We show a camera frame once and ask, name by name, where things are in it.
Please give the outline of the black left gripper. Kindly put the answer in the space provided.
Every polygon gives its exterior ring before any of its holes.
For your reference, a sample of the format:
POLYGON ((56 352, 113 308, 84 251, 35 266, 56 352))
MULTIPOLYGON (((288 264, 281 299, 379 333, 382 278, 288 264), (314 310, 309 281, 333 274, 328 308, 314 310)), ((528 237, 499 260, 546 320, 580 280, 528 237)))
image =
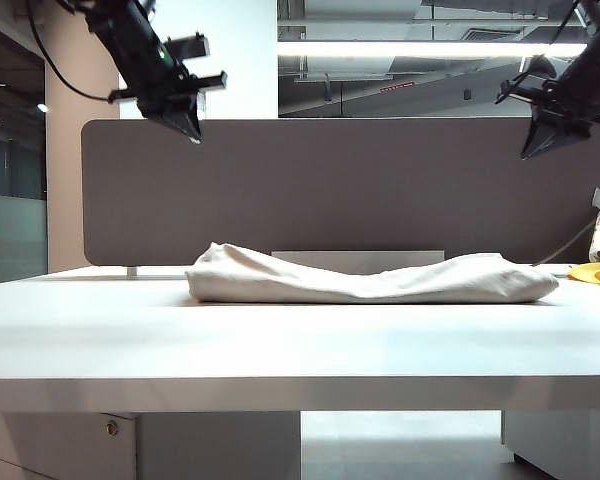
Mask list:
POLYGON ((153 78, 147 73, 123 76, 127 80, 124 89, 112 90, 106 101, 114 102, 135 99, 143 117, 175 130, 194 144, 202 141, 198 118, 199 92, 226 87, 228 75, 221 71, 217 75, 197 77, 177 71, 153 78))

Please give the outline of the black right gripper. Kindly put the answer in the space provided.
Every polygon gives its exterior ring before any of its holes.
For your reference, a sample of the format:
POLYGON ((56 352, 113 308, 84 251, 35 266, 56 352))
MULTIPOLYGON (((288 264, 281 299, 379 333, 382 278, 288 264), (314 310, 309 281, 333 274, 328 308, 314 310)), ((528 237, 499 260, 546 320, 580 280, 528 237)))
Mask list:
POLYGON ((495 103, 507 98, 524 101, 543 111, 531 114, 521 159, 586 141, 591 137, 590 123, 600 124, 600 83, 520 74, 501 83, 495 103))

